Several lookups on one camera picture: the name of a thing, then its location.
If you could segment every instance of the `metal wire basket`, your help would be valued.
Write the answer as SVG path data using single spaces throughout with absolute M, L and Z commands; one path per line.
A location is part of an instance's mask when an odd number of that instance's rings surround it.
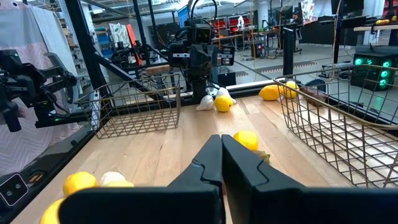
M 103 85 L 76 103 L 100 139 L 176 128 L 180 75 L 152 75 Z
M 274 79 L 287 127 L 353 185 L 397 187 L 396 71 L 353 65 Z M 322 74 L 324 83 L 299 83 Z

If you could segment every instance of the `yellow lemon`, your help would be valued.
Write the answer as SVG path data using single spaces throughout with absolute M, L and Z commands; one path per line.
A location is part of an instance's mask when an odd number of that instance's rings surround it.
M 263 100 L 278 100 L 279 90 L 278 85 L 267 85 L 260 92 L 259 96 Z
M 95 177 L 87 172 L 77 172 L 70 175 L 63 184 L 63 194 L 65 197 L 83 189 L 97 187 Z
M 258 150 L 259 148 L 259 138 L 257 134 L 252 131 L 238 131 L 234 135 L 234 139 L 252 151 Z
M 219 96 L 214 101 L 214 105 L 219 112 L 228 112 L 233 105 L 232 98 L 226 95 Z
M 297 84 L 294 81 L 288 81 L 288 82 L 286 82 L 286 85 L 293 89 L 296 89 L 296 90 L 299 89 L 299 86 L 297 86 Z M 286 88 L 284 86 L 279 87 L 279 93 L 283 94 L 284 96 L 286 96 L 288 98 L 295 98 L 297 96 L 297 92 L 295 92 L 289 88 Z
M 43 213 L 40 224 L 59 224 L 58 210 L 65 199 L 60 199 L 51 204 Z
M 126 180 L 117 180 L 104 184 L 103 187 L 134 187 L 134 184 Z

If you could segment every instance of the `monitor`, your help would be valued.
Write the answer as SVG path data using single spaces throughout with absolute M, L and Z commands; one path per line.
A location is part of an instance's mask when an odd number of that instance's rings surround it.
M 340 0 L 331 0 L 331 13 L 337 14 L 337 7 Z M 343 14 L 364 9 L 364 0 L 345 0 Z
M 284 6 L 282 8 L 279 8 L 278 12 L 280 13 L 280 15 L 278 16 L 280 16 L 282 20 L 291 19 L 293 17 L 293 6 Z
M 178 22 L 180 23 L 180 28 L 184 27 L 184 22 L 189 18 L 189 10 L 188 6 L 182 7 L 177 11 L 178 14 Z

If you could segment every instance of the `office chair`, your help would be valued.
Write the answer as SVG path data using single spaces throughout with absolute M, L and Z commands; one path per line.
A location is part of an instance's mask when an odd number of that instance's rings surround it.
M 296 40 L 302 40 L 303 39 L 303 37 L 302 37 L 302 35 L 301 35 L 301 28 L 302 27 L 298 27 L 298 28 L 296 28 L 296 35 L 295 35 L 295 40 L 294 40 L 294 53 L 296 53 L 296 52 L 300 52 L 300 54 L 301 54 L 301 51 L 303 50 L 303 49 L 300 49 L 300 48 L 298 48 L 298 47 L 296 47 Z

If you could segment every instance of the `wooden table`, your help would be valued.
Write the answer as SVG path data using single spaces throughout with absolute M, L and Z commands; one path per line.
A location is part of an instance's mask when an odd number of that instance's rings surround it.
M 397 30 L 398 24 L 394 25 L 386 25 L 386 26 L 374 26 L 373 30 Z M 371 26 L 366 27 L 355 27 L 354 31 L 370 31 L 372 30 Z M 356 44 L 362 45 L 363 44 L 364 33 L 358 34 Z
M 370 31 L 372 27 L 355 27 L 354 31 Z M 389 29 L 398 29 L 398 25 L 385 25 L 385 26 L 374 26 L 373 30 L 389 30 Z
M 286 128 L 279 101 L 239 98 L 228 113 L 181 109 L 176 129 L 109 139 L 94 137 L 19 214 L 13 224 L 38 223 L 44 210 L 63 197 L 64 180 L 78 171 L 96 178 L 116 170 L 138 187 L 166 186 L 188 165 L 212 134 L 258 133 L 271 165 L 307 186 L 350 186 L 341 174 Z M 231 223 L 229 210 L 227 223 Z

